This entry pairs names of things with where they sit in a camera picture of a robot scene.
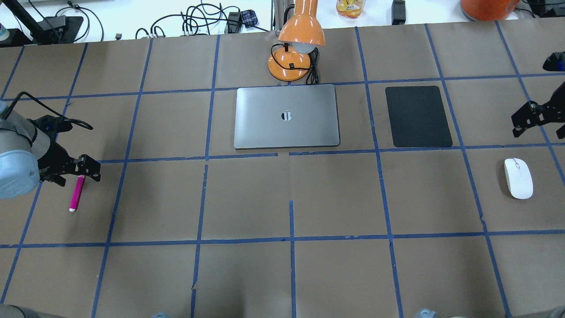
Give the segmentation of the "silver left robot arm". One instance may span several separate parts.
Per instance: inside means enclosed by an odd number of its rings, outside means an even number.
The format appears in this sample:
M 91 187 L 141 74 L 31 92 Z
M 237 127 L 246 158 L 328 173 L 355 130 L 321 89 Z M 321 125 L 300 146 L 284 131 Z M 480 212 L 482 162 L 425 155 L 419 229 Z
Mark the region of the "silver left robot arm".
M 41 182 L 65 186 L 64 175 L 101 179 L 101 164 L 89 155 L 71 157 L 55 138 L 74 125 L 90 124 L 68 117 L 45 115 L 24 118 L 1 101 L 0 197 L 12 199 L 30 193 Z

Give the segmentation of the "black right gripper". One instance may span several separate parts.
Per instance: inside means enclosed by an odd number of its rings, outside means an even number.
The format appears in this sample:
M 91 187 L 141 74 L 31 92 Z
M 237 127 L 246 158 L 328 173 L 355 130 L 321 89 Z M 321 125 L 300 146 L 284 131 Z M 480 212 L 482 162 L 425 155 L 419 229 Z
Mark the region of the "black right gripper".
M 520 137 L 527 129 L 548 123 L 564 123 L 565 121 L 565 83 L 563 82 L 552 94 L 549 101 L 538 104 L 526 102 L 511 115 L 514 137 Z

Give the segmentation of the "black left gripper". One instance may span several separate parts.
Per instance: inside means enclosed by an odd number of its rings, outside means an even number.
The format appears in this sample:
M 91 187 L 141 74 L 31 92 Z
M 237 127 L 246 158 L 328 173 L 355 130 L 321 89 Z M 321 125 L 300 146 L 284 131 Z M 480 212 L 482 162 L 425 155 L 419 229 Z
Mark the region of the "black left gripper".
M 58 144 L 50 145 L 48 151 L 39 159 L 40 183 L 50 182 L 65 186 L 66 179 L 63 175 L 67 174 L 90 177 L 99 182 L 100 170 L 101 164 L 89 155 L 72 158 Z

